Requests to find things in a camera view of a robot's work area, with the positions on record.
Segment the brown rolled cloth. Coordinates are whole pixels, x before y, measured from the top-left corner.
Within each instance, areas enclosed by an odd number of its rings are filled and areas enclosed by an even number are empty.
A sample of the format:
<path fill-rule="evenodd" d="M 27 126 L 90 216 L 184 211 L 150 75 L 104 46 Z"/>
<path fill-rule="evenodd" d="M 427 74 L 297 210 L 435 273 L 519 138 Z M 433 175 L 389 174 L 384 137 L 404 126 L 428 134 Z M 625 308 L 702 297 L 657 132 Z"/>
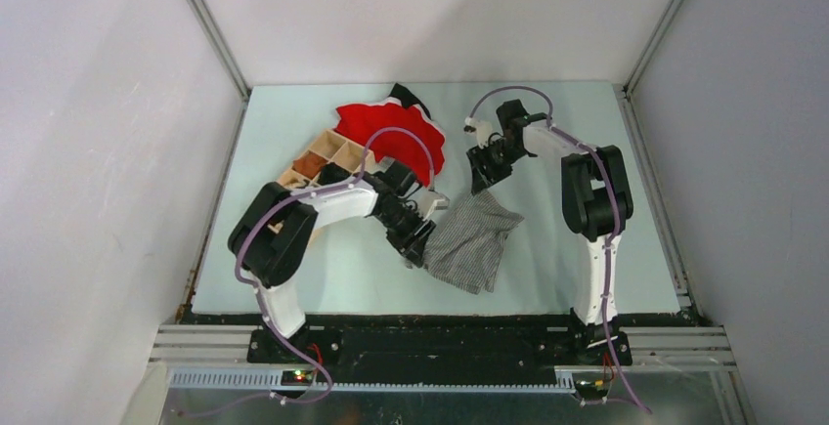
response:
<path fill-rule="evenodd" d="M 313 180 L 327 164 L 328 160 L 324 156 L 313 151 L 306 151 L 292 162 L 291 169 L 301 176 Z"/>

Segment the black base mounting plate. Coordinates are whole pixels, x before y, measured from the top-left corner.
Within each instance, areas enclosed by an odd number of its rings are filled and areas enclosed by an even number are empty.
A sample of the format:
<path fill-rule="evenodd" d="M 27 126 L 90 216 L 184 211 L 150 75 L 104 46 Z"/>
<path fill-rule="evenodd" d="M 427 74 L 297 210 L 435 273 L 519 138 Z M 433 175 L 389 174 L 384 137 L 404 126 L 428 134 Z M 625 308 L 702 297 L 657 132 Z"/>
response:
<path fill-rule="evenodd" d="M 563 366 L 630 366 L 626 333 L 584 326 L 574 315 L 311 315 L 284 346 L 266 327 L 251 333 L 253 364 L 318 361 L 335 383 L 392 386 L 543 386 Z"/>

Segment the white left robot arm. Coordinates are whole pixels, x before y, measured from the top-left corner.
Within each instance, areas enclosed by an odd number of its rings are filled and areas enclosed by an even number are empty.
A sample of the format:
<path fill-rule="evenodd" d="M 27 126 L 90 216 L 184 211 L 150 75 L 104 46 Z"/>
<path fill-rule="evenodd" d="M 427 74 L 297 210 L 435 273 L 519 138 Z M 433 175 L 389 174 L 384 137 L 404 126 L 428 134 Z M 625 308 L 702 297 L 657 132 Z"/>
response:
<path fill-rule="evenodd" d="M 290 363 L 304 359 L 309 350 L 309 337 L 300 330 L 306 316 L 293 279 L 314 232 L 353 218 L 374 218 L 396 252 L 422 267 L 426 242 L 436 228 L 406 197 L 416 176 L 402 163 L 357 173 L 331 163 L 323 173 L 331 181 L 321 186 L 264 185 L 227 242 L 238 281 L 253 288 L 265 324 L 276 332 L 272 351 Z"/>

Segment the red garment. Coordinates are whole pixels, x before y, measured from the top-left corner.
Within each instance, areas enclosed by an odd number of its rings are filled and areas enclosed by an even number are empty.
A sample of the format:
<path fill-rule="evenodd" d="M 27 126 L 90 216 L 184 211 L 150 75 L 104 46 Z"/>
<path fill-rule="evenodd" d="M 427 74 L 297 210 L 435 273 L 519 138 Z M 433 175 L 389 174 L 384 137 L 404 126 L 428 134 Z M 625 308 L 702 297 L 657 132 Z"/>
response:
<path fill-rule="evenodd" d="M 405 164 L 428 187 L 443 170 L 446 134 L 406 86 L 395 83 L 377 103 L 351 103 L 335 111 L 339 117 L 335 131 L 367 145 L 377 160 L 391 157 Z"/>

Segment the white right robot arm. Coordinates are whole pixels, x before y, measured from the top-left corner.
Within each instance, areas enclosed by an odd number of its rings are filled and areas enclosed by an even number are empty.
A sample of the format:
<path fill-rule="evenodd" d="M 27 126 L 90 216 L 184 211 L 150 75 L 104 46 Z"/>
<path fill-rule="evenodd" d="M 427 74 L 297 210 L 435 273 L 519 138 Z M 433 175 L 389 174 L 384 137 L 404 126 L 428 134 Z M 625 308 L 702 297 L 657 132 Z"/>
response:
<path fill-rule="evenodd" d="M 586 327 L 568 339 L 572 358 L 593 364 L 608 350 L 605 335 L 591 325 L 610 323 L 617 315 L 614 287 L 621 233 L 633 215 L 633 198 L 621 150 L 595 147 L 557 127 L 544 113 L 527 112 L 512 100 L 497 109 L 501 129 L 469 115 L 463 130 L 475 137 L 466 152 L 471 191 L 480 193 L 512 174 L 523 157 L 537 157 L 560 172 L 561 211 L 569 231 L 585 250 L 583 281 L 574 313 Z"/>

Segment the grey striped underwear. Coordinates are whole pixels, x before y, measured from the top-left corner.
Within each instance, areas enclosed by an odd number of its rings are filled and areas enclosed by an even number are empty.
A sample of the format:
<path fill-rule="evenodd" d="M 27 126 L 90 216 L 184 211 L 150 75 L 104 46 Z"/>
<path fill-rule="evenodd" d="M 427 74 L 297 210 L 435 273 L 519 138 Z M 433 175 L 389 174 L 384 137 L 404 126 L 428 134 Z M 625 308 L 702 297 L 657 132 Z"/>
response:
<path fill-rule="evenodd" d="M 424 248 L 423 268 L 464 292 L 494 292 L 505 242 L 524 217 L 488 191 L 469 193 L 450 208 Z"/>

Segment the aluminium front frame rail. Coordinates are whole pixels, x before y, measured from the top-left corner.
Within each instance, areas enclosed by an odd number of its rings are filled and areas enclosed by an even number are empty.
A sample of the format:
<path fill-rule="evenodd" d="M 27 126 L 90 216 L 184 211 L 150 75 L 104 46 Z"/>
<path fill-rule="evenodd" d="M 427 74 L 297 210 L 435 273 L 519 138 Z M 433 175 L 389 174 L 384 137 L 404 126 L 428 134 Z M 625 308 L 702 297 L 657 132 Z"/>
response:
<path fill-rule="evenodd" d="M 171 369 L 175 387 L 324 391 L 565 393 L 590 380 L 620 384 L 621 372 L 730 373 L 736 368 L 720 327 L 630 327 L 618 343 L 622 365 L 605 355 L 577 363 L 553 355 L 556 328 L 483 330 L 477 340 L 447 329 L 354 329 L 337 335 L 314 327 L 309 356 L 321 373 L 282 350 L 250 325 L 164 325 L 151 350 L 152 364 Z"/>

